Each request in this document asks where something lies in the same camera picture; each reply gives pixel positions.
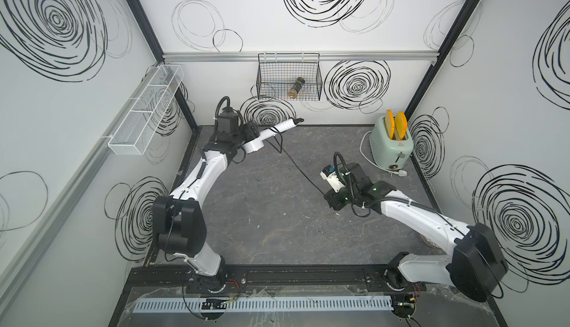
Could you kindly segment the white hair dryer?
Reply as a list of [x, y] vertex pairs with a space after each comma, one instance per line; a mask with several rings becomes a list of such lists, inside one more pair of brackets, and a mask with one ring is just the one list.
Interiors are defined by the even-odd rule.
[[247, 141], [242, 148], [245, 150], [246, 154], [251, 154], [264, 147], [264, 141], [272, 137], [282, 134], [285, 131], [297, 127], [300, 123], [304, 122], [302, 118], [288, 119], [286, 121], [280, 122], [277, 125], [271, 126], [265, 130], [262, 130], [256, 135], [254, 139]]

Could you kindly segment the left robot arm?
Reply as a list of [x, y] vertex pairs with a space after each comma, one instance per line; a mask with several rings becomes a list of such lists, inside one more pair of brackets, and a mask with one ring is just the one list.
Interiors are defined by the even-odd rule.
[[166, 256], [189, 265], [213, 293], [225, 288], [226, 263], [206, 242], [203, 201], [237, 153], [258, 136], [258, 126], [245, 121], [239, 112], [219, 114], [200, 162], [180, 186], [152, 205], [153, 243]]

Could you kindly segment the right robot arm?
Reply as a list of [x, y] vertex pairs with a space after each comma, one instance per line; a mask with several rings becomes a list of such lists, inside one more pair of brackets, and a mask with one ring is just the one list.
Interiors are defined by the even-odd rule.
[[449, 285], [466, 297], [485, 302], [509, 270], [494, 232], [482, 223], [468, 225], [406, 196], [395, 186], [372, 182], [361, 165], [328, 165], [320, 176], [331, 187], [324, 194], [335, 211], [349, 205], [396, 220], [431, 241], [442, 254], [401, 252], [384, 270], [390, 288], [402, 291], [417, 282]]

